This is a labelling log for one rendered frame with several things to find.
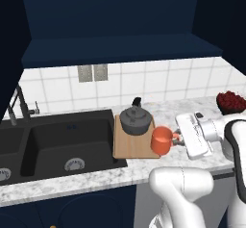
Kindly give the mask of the red bumpy round thing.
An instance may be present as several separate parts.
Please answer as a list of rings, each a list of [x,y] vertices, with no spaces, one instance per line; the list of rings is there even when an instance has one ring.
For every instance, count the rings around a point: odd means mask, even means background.
[[[216,104],[222,115],[240,114],[246,110],[246,100],[232,91],[219,92],[216,96]]]

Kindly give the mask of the dark blue cabinet door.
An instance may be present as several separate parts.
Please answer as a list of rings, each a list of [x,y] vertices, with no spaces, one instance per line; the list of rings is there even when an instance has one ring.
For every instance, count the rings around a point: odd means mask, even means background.
[[[197,0],[192,33],[246,75],[246,0]]]
[[[22,75],[21,59],[30,42],[23,0],[0,0],[0,121]]]

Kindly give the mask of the black double sink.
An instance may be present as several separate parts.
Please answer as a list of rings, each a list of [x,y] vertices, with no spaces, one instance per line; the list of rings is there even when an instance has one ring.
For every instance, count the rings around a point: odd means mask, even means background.
[[[112,111],[0,123],[0,186],[125,167],[113,157]]]

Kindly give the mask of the grey wall socket plate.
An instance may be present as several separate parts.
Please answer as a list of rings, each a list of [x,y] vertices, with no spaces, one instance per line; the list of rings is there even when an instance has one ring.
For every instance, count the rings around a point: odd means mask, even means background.
[[[92,67],[90,65],[78,65],[78,77],[80,83],[92,81]]]
[[[93,68],[95,81],[108,80],[108,66],[106,64],[96,64]]]

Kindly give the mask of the dark blue base cabinets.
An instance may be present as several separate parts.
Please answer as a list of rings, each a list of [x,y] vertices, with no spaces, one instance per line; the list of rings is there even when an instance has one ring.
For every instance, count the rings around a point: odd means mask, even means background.
[[[0,208],[0,228],[134,228],[136,185]]]

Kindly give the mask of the wooden tray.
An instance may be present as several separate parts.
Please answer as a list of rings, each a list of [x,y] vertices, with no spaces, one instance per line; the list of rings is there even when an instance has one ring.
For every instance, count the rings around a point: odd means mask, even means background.
[[[141,136],[126,134],[121,126],[119,115],[114,117],[113,156],[115,159],[158,159],[160,156],[151,149],[155,121]]]

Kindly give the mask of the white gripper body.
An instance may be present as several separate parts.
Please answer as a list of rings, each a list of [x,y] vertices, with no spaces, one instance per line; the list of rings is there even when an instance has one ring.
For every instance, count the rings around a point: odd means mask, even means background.
[[[194,114],[178,114],[175,117],[181,131],[186,152],[190,160],[211,156],[213,149],[204,138],[203,131]]]

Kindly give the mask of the black tap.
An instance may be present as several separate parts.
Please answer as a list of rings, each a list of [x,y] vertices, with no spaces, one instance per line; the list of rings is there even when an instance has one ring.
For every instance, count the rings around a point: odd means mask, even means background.
[[[31,120],[31,116],[33,114],[39,114],[40,113],[40,110],[39,110],[38,106],[36,106],[33,110],[30,110],[28,108],[28,105],[27,105],[27,103],[25,101],[25,98],[24,98],[24,95],[23,95],[22,88],[21,88],[21,86],[17,86],[16,89],[15,89],[14,100],[8,106],[8,113],[9,113],[9,117],[10,117],[12,126],[16,126],[17,125],[17,120],[16,120],[16,117],[15,117],[15,114],[14,114],[14,111],[13,111],[13,107],[15,105],[16,100],[19,100],[19,102],[20,102],[20,110],[21,110],[22,116],[23,116],[23,118],[24,118],[24,120],[26,122]]]

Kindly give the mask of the dark blue wall cabinet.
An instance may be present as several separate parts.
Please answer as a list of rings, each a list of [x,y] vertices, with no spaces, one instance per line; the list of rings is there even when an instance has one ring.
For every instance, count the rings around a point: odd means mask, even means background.
[[[24,0],[26,68],[215,57],[192,33],[197,0]]]

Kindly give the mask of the dark grey kettle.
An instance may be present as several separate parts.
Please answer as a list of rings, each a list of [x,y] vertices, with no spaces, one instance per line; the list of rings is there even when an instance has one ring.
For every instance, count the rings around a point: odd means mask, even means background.
[[[141,107],[140,97],[136,97],[132,106],[121,112],[119,119],[123,131],[131,136],[145,134],[152,122],[151,114]]]

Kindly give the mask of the orange mug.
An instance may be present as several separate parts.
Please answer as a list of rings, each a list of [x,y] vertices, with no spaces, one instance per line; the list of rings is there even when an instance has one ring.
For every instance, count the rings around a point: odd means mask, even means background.
[[[174,133],[171,129],[159,126],[156,127],[152,133],[151,149],[158,155],[166,155],[174,141],[179,141],[180,136],[178,133]]]

